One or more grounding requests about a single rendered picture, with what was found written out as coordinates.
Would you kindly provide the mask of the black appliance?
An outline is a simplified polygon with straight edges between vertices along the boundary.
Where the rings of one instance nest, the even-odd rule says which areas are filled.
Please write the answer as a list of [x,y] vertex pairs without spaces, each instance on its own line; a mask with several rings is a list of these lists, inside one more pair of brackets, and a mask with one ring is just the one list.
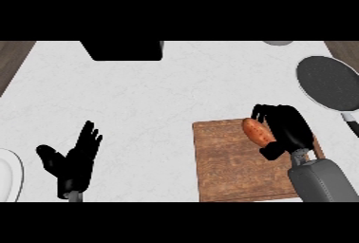
[[163,41],[83,41],[95,61],[160,61]]

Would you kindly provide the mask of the white plate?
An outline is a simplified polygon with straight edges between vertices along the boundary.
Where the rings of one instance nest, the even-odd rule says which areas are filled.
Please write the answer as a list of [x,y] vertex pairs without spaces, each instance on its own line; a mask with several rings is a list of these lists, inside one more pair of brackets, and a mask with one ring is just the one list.
[[22,161],[12,150],[0,148],[0,202],[18,202],[22,186]]

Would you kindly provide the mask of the dark grey frying pan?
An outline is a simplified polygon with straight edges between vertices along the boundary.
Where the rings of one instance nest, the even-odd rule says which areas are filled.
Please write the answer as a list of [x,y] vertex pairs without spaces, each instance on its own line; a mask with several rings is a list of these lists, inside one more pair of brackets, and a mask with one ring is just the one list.
[[315,103],[343,116],[347,127],[359,138],[359,73],[339,59],[309,56],[297,65],[296,78]]

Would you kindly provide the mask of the brown wooden cutting board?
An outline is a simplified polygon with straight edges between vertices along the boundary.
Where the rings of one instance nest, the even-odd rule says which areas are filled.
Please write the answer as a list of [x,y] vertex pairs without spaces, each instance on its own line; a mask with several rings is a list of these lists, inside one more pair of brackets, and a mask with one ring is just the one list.
[[201,202],[297,197],[290,183],[290,153],[269,161],[243,131],[243,119],[192,123]]

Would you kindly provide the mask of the orange sweet potato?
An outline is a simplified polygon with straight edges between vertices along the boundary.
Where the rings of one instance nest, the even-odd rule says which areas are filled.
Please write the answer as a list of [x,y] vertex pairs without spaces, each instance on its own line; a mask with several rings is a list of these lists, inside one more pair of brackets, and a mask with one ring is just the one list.
[[257,120],[251,118],[245,118],[243,120],[243,131],[250,141],[256,143],[259,147],[266,147],[268,144],[275,141],[275,137],[269,129]]

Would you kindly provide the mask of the grey round object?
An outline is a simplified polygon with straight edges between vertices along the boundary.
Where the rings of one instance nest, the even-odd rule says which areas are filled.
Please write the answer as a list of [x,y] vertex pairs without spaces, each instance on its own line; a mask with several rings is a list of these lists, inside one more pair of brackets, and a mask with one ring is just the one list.
[[287,46],[288,44],[293,43],[293,41],[263,41],[263,42],[277,47]]

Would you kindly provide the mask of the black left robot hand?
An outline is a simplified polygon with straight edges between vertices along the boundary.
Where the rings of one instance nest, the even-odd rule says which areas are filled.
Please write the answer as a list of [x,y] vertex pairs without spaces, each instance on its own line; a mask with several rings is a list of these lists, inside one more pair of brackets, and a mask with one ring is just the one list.
[[36,149],[43,169],[58,178],[61,199],[67,199],[71,191],[83,194],[89,189],[101,141],[102,135],[95,129],[95,123],[86,121],[77,143],[65,156],[49,145],[42,144]]

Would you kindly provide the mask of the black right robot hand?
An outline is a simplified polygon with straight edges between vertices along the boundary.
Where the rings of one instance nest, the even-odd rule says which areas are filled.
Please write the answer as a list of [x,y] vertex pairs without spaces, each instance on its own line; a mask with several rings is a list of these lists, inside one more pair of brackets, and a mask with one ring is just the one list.
[[315,149],[312,129],[293,106],[257,104],[251,118],[268,123],[275,137],[275,141],[260,149],[268,160],[275,160],[285,152],[291,154],[299,149]]

